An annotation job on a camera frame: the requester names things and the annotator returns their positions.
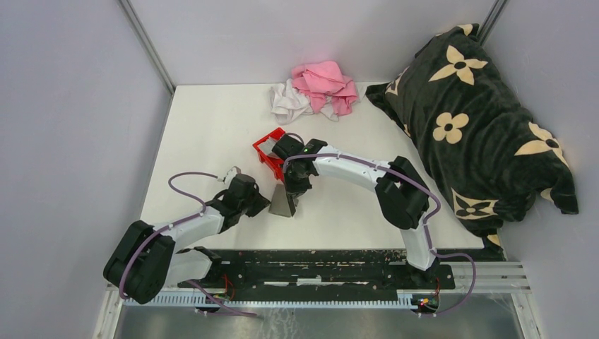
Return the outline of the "grey card holder wallet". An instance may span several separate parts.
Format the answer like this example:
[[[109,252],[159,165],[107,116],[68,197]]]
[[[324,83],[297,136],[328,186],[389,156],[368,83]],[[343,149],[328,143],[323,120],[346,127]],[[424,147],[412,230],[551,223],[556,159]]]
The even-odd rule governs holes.
[[[283,184],[277,184],[275,186],[271,204],[269,206],[268,212],[272,215],[277,215],[286,218],[292,218],[293,216],[289,216],[289,208],[287,204],[287,199],[285,194],[287,193],[285,186]]]

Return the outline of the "red plastic bin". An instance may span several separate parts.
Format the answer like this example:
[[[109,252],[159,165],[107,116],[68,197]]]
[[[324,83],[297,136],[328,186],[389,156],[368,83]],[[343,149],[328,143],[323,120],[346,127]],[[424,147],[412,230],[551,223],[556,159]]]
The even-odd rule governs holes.
[[[280,182],[284,181],[282,172],[284,160],[280,159],[273,152],[273,148],[285,134],[286,131],[278,127],[252,144],[254,150],[258,153],[260,163],[265,164],[272,171],[274,177]]]

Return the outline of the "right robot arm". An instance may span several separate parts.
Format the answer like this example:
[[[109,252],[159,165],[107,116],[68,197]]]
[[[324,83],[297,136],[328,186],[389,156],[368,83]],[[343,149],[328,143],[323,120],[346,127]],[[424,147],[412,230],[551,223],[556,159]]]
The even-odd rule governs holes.
[[[439,258],[427,221],[439,212],[440,201],[407,158],[398,156],[391,162],[369,160],[319,139],[303,144],[289,135],[275,141],[267,153],[283,162],[283,184],[273,195],[279,207],[273,208],[272,214],[293,217],[300,196],[312,188],[312,176],[333,177],[360,186],[376,195],[384,219],[400,230],[410,283],[426,288],[436,280]]]

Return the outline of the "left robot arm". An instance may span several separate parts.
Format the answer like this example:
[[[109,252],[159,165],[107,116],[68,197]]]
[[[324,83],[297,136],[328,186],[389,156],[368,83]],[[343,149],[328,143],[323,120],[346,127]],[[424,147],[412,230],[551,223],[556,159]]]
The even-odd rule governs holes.
[[[258,215],[271,202],[253,177],[237,173],[226,189],[200,204],[199,211],[172,222],[154,226],[137,220],[129,225],[102,272],[122,299],[146,304],[163,287],[185,280],[216,286],[223,276],[215,263],[218,257],[190,246],[229,230],[244,216]]]

